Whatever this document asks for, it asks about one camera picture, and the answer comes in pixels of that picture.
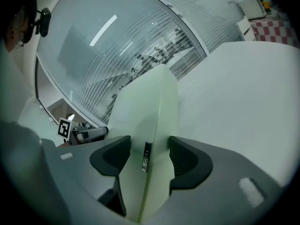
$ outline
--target checkered tablecloth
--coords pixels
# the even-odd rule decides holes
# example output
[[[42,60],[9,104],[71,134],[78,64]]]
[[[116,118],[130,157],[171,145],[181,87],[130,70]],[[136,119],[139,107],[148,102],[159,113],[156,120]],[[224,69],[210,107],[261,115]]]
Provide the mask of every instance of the checkered tablecloth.
[[[295,29],[286,16],[269,15],[263,19],[251,20],[257,41],[282,43],[300,48]]]

